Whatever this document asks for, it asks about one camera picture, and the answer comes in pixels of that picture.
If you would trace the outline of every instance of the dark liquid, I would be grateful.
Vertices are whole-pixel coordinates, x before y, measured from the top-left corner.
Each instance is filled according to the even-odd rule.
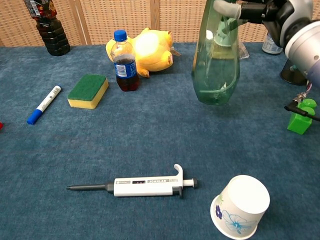
[[[131,64],[133,62],[130,58],[121,58],[115,61],[116,64]],[[116,82],[118,83],[120,89],[124,92],[135,91],[140,85],[140,79],[138,73],[130,78],[120,78],[116,76]]]
[[[69,41],[58,19],[40,19],[36,28],[51,55],[62,56],[70,51]]]

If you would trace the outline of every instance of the green plastic bottle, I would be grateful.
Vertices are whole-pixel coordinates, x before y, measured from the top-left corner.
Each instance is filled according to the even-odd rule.
[[[191,75],[200,102],[223,105],[234,93],[240,76],[238,22],[215,11],[214,1],[205,4]]]

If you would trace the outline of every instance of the yellow sponge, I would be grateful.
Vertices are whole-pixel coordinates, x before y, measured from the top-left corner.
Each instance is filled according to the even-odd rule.
[[[109,86],[106,76],[98,74],[84,75],[67,99],[71,107],[95,109]]]

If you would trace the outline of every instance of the bottle label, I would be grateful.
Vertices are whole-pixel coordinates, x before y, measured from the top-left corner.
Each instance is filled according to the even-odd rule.
[[[121,79],[129,79],[137,74],[137,66],[135,60],[125,64],[116,62],[114,63],[114,67],[115,74]]]
[[[278,47],[273,41],[271,35],[268,33],[262,46],[263,51],[269,54],[279,54],[282,52],[282,48]]]
[[[51,19],[57,15],[57,10],[52,0],[24,0],[24,3],[34,19]]]

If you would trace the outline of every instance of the paper cup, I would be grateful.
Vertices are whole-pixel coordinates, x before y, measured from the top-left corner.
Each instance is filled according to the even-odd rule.
[[[210,206],[211,219],[225,236],[235,240],[252,237],[270,204],[267,188],[256,178],[238,175],[230,180]]]

